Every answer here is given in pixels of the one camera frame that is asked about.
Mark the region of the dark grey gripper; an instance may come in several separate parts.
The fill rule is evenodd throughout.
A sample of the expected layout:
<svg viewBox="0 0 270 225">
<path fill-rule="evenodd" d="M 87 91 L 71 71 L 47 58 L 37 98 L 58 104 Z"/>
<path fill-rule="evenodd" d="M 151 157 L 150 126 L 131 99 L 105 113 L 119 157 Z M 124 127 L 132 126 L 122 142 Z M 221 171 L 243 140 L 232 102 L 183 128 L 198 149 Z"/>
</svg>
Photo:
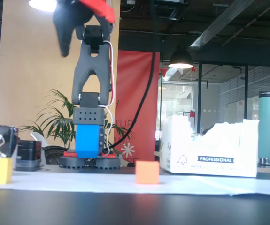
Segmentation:
<svg viewBox="0 0 270 225">
<path fill-rule="evenodd" d="M 93 14 L 115 22 L 113 8 L 104 0 L 58 0 L 53 14 L 62 57 L 69 55 L 74 28 L 90 21 Z"/>
</svg>

